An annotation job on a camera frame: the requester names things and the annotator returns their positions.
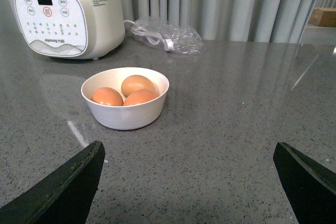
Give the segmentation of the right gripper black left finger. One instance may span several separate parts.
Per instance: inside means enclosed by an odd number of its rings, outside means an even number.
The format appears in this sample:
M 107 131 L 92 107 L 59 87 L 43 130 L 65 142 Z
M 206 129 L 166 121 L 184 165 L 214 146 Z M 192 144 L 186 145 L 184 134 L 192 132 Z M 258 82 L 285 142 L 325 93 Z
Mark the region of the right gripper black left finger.
M 1 208 L 1 223 L 85 223 L 98 190 L 105 150 L 94 141 Z

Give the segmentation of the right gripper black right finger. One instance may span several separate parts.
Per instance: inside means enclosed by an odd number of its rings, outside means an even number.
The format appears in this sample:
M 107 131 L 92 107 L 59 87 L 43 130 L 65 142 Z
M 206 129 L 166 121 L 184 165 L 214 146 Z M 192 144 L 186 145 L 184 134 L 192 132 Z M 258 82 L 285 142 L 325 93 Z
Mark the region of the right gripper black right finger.
M 273 161 L 299 223 L 335 223 L 335 173 L 285 142 Z

